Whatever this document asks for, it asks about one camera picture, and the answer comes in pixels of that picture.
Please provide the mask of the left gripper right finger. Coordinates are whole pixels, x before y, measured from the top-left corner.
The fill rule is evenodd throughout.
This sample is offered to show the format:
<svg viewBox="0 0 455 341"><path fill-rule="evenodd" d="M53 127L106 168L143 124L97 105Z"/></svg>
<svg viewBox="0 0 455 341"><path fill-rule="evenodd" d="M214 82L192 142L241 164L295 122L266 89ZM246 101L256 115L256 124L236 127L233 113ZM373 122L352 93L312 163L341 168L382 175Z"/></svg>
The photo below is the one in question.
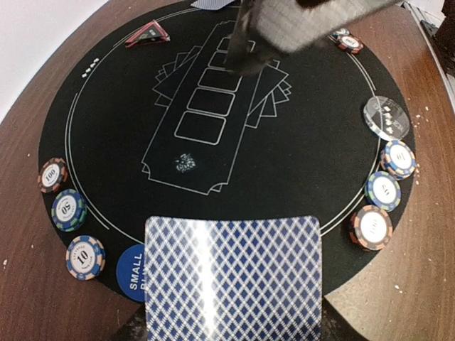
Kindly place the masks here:
<svg viewBox="0 0 455 341"><path fill-rule="evenodd" d="M322 341L358 341L363 336L330 304L322 302Z"/></svg>

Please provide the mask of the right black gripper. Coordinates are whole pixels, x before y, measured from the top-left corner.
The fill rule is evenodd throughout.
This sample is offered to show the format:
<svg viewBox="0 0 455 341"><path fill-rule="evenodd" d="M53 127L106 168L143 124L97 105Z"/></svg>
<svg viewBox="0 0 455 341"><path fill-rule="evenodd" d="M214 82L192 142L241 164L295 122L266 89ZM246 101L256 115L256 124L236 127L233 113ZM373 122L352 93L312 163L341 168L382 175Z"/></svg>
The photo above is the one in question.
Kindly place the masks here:
<svg viewBox="0 0 455 341"><path fill-rule="evenodd" d="M300 51L394 4L388 0L242 1L225 68L237 75L256 74L273 59Z"/></svg>

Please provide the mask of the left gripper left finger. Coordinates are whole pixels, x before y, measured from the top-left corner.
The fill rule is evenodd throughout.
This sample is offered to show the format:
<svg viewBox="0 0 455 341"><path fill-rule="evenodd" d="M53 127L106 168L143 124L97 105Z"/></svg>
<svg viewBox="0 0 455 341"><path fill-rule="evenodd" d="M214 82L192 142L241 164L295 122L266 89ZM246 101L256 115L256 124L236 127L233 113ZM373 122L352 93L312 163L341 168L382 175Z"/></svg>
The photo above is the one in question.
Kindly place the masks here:
<svg viewBox="0 0 455 341"><path fill-rule="evenodd" d="M146 309L141 305L109 341L147 341Z"/></svg>

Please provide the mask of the blue small blind button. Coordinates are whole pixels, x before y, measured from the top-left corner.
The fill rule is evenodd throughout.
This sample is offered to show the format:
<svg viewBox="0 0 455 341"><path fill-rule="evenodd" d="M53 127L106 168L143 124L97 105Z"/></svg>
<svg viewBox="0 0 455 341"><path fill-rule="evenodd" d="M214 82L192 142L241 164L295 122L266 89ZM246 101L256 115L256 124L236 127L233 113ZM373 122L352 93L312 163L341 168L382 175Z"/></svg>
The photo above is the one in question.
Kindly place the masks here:
<svg viewBox="0 0 455 341"><path fill-rule="evenodd" d="M122 293L140 303L145 299L144 260L144 245L136 244L122 253L116 267L117 283Z"/></svg>

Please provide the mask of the green white chips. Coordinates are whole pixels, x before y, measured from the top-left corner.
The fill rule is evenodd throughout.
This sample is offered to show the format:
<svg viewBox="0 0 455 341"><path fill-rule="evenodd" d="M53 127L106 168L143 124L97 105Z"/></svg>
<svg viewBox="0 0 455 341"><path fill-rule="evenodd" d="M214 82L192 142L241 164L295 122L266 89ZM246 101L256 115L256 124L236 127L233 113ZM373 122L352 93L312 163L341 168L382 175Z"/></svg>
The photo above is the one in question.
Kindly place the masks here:
<svg viewBox="0 0 455 341"><path fill-rule="evenodd" d="M81 194L74 189L59 193L53 201L51 218L62 232L74 232L85 222L87 206Z"/></svg>
<svg viewBox="0 0 455 341"><path fill-rule="evenodd" d="M393 211L401 201L399 183L385 171L374 172L368 177L364 193L370 204L387 212Z"/></svg>
<svg viewBox="0 0 455 341"><path fill-rule="evenodd" d="M333 39L338 39L339 37L349 36L349 35L350 35L350 31L347 28L339 28L338 30L332 32L330 34L330 37L332 37Z"/></svg>

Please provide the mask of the red black chips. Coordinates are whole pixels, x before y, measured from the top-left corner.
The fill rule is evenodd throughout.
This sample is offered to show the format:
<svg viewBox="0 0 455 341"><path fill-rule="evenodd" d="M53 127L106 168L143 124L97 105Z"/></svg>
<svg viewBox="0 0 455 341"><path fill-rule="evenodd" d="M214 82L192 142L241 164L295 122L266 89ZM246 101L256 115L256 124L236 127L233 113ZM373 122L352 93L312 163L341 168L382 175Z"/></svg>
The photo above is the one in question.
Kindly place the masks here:
<svg viewBox="0 0 455 341"><path fill-rule="evenodd" d="M68 165L63 158L51 158L38 174L38 188L42 193L56 193L68 179Z"/></svg>
<svg viewBox="0 0 455 341"><path fill-rule="evenodd" d="M392 238L393 226L386 211L374 205L363 206L350 219L349 236L367 251L380 251Z"/></svg>
<svg viewBox="0 0 455 341"><path fill-rule="evenodd" d="M354 36L339 36L336 39L336 46L351 55L359 54L364 45Z"/></svg>

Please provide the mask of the blue white chips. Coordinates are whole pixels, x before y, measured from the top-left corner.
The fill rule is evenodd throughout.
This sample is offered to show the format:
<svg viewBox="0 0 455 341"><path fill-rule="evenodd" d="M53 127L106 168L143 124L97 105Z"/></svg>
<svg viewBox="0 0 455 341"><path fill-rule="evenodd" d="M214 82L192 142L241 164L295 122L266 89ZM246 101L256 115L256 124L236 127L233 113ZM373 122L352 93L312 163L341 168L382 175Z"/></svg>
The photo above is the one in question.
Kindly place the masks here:
<svg viewBox="0 0 455 341"><path fill-rule="evenodd" d="M417 167L414 152L401 140L388 141L380 153L380 165L396 180L409 178Z"/></svg>
<svg viewBox="0 0 455 341"><path fill-rule="evenodd" d="M68 246L65 262L73 277L79 281L89 281L99 276L104 269L105 248L99 239L80 235Z"/></svg>

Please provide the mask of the blue card deck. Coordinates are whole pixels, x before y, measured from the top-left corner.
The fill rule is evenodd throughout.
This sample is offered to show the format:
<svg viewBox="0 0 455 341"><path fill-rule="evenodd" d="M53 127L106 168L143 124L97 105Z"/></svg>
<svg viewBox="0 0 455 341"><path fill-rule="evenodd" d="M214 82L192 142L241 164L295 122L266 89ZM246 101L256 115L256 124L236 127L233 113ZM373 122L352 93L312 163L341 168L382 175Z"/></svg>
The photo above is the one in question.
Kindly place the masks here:
<svg viewBox="0 0 455 341"><path fill-rule="evenodd" d="M321 339L315 217L150 217L145 227L149 340Z"/></svg>

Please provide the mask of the red black all-in triangle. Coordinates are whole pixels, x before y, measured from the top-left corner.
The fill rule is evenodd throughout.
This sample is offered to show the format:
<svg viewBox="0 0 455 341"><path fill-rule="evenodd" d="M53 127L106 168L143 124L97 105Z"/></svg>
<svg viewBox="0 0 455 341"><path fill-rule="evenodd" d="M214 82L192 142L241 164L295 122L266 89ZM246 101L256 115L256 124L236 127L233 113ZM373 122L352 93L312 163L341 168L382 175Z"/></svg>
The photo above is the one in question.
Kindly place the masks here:
<svg viewBox="0 0 455 341"><path fill-rule="evenodd" d="M125 40L124 46L131 48L136 45L149 43L164 43L171 40L170 35L163 29L157 20L153 20L142 26Z"/></svg>

